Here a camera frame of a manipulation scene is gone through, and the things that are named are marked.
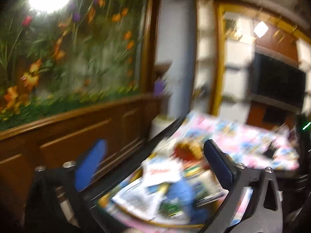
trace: metal screw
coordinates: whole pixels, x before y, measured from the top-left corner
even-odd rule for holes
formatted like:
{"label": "metal screw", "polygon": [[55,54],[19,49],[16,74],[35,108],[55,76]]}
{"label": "metal screw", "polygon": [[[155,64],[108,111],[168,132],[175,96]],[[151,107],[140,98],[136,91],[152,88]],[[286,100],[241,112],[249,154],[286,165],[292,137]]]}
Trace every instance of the metal screw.
{"label": "metal screw", "polygon": [[64,168],[70,168],[70,167],[75,166],[75,165],[76,165],[75,161],[68,161],[68,162],[63,163]]}
{"label": "metal screw", "polygon": [[236,167],[240,168],[240,169],[245,169],[246,168],[246,166],[243,163],[237,163]]}
{"label": "metal screw", "polygon": [[44,171],[45,169],[46,169],[45,166],[37,166],[37,167],[35,168],[35,171],[36,171],[36,172],[41,172],[41,171]]}
{"label": "metal screw", "polygon": [[273,173],[273,169],[271,167],[266,167],[265,172]]}

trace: black television screen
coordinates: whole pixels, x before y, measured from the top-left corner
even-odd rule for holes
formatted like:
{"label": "black television screen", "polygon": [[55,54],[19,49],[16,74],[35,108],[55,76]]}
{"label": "black television screen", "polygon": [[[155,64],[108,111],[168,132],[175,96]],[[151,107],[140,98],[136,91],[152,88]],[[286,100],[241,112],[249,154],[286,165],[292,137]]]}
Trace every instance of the black television screen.
{"label": "black television screen", "polygon": [[251,93],[302,108],[305,72],[282,61],[255,53],[251,74]]}

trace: wooden wainscoting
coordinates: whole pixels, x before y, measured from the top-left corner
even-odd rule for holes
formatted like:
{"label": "wooden wainscoting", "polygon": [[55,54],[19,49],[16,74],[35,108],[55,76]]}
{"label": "wooden wainscoting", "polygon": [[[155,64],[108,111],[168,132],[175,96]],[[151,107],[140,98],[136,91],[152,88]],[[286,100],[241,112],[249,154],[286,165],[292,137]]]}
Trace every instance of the wooden wainscoting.
{"label": "wooden wainscoting", "polygon": [[160,105],[161,98],[144,94],[0,132],[0,202],[20,219],[36,166],[61,167],[106,139],[108,152],[96,181],[144,144]]}

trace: green light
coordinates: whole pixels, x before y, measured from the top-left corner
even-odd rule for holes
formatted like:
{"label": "green light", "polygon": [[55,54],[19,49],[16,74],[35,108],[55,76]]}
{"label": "green light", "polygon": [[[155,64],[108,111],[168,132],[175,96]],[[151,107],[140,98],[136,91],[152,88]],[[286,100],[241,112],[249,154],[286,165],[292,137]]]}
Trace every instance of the green light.
{"label": "green light", "polygon": [[302,130],[305,130],[306,128],[308,128],[308,127],[310,126],[310,124],[311,124],[311,122],[309,122],[306,126],[304,126],[304,127],[302,128]]}

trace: square ceiling light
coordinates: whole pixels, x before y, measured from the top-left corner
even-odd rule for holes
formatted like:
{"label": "square ceiling light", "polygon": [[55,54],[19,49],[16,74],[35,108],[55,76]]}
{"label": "square ceiling light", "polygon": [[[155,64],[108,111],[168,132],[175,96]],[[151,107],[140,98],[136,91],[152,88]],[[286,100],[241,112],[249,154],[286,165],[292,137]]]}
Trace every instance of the square ceiling light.
{"label": "square ceiling light", "polygon": [[261,21],[254,28],[254,32],[256,33],[256,35],[259,38],[261,38],[263,35],[265,35],[265,33],[268,31],[268,29],[269,29],[269,27],[263,21]]}

